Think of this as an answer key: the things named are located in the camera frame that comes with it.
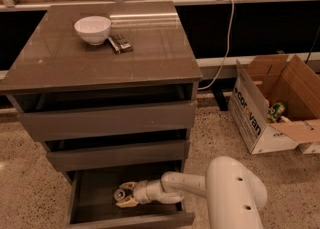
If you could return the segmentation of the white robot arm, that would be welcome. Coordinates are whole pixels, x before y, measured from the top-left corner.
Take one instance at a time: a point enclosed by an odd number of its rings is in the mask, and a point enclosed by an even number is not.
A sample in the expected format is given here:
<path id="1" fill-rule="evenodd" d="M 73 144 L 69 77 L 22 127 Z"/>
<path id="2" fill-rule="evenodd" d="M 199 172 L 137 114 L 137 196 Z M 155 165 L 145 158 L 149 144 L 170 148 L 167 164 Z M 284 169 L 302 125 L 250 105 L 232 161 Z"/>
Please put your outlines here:
<path id="1" fill-rule="evenodd" d="M 120 208 L 152 202 L 176 204 L 188 192 L 204 198 L 211 229 L 263 229 L 259 211 L 267 202 L 264 183 L 239 161 L 213 159 L 203 176 L 166 172 L 158 180 L 125 182 L 113 198 Z"/>

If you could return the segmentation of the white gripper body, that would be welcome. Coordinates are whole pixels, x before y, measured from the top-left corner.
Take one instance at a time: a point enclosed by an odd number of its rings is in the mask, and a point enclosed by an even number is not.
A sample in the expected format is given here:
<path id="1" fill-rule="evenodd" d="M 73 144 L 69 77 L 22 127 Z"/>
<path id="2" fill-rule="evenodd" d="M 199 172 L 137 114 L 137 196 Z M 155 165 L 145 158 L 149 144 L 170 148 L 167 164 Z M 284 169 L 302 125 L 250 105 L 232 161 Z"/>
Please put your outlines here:
<path id="1" fill-rule="evenodd" d="M 156 200 L 159 189 L 159 181 L 139 181 L 133 190 L 133 197 L 138 204 L 148 204 Z"/>

